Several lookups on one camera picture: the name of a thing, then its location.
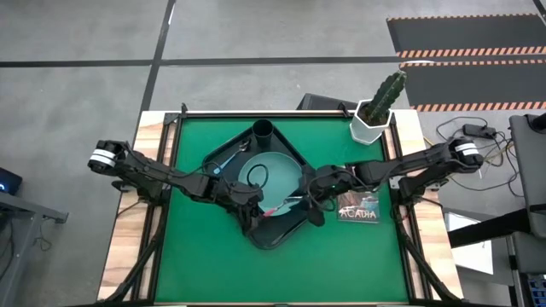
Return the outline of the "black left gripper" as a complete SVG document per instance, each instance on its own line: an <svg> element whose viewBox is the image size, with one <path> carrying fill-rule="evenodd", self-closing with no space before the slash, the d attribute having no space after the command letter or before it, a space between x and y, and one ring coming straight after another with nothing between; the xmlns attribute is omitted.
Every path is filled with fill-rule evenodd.
<svg viewBox="0 0 546 307"><path fill-rule="evenodd" d="M263 190L257 184L221 182L217 189L217 204L229 213L236 213L241 209L254 209L263 199ZM241 230L244 235L253 232L261 221L262 213L260 211L240 213Z"/></svg>

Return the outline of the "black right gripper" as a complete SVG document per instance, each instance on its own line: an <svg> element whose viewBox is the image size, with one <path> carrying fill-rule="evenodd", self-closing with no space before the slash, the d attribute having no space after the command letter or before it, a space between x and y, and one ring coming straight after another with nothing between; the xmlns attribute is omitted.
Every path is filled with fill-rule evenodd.
<svg viewBox="0 0 546 307"><path fill-rule="evenodd" d="M325 224L325 217L320 206L314 200L325 200L343 194L353 188L354 176L345 167L325 165L318 169L305 165L300 178L299 209L307 212L309 222L317 227Z"/></svg>

